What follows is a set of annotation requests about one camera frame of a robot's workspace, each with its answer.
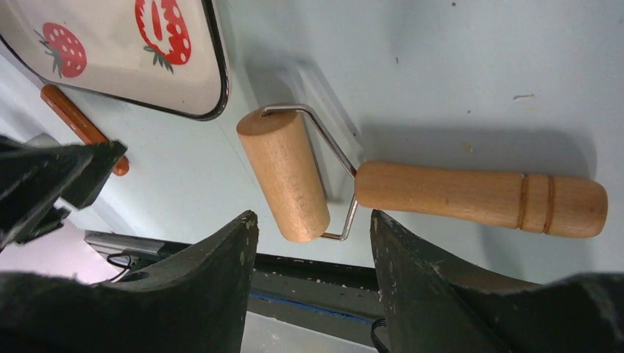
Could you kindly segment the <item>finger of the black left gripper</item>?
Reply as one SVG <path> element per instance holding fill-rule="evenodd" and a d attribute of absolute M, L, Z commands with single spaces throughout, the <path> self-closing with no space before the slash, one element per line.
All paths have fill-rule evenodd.
<path fill-rule="evenodd" d="M 99 142 L 80 147 L 91 153 L 91 160 L 63 191 L 61 198 L 76 209 L 90 207 L 125 155 L 127 147 L 118 140 Z"/>

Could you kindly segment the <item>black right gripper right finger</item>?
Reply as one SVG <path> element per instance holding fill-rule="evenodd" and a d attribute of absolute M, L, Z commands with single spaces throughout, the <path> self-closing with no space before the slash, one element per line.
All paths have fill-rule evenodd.
<path fill-rule="evenodd" d="M 547 284 L 474 265 L 374 210 L 370 240 L 392 352 L 621 352 L 623 275 Z"/>

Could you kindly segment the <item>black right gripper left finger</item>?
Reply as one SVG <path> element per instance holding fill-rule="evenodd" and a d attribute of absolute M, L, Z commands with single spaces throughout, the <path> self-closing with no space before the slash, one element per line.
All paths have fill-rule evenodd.
<path fill-rule="evenodd" d="M 208 238 L 217 235 L 244 235 L 256 253 L 258 218 L 247 210 Z M 122 278 L 86 285 L 1 274 L 3 352 L 239 352 L 246 314 L 223 318 L 221 308 L 177 304 L 167 290 L 141 290 Z"/>

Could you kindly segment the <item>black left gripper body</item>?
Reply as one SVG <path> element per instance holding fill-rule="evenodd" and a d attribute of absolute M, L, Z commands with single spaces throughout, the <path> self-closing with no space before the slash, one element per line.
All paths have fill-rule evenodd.
<path fill-rule="evenodd" d="M 1 247 L 25 244 L 63 226 L 69 211 L 56 208 L 91 160 L 81 145 L 32 147 L 1 137 Z"/>

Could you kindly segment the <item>strawberry print tray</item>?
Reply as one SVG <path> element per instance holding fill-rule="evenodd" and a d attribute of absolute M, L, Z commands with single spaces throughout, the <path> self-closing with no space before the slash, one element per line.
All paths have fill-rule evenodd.
<path fill-rule="evenodd" d="M 212 1 L 3 1 L 1 41 L 43 82 L 196 121 L 227 105 Z"/>

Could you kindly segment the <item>orange handled scraper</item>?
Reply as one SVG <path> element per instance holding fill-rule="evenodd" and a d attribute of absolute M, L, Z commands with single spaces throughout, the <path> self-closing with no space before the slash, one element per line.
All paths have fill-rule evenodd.
<path fill-rule="evenodd" d="M 110 139 L 57 86 L 44 85 L 40 89 L 40 97 L 83 143 L 110 142 Z"/>

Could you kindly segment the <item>aluminium frame rail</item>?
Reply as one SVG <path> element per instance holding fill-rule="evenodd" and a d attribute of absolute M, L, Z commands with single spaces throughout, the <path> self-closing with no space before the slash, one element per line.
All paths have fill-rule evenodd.
<path fill-rule="evenodd" d="M 197 244 L 90 231 L 85 242 L 126 267 L 122 281 L 167 290 L 177 304 L 221 308 L 223 318 L 248 311 L 335 338 L 369 345 L 383 316 L 370 268 L 256 254 L 244 235 Z"/>

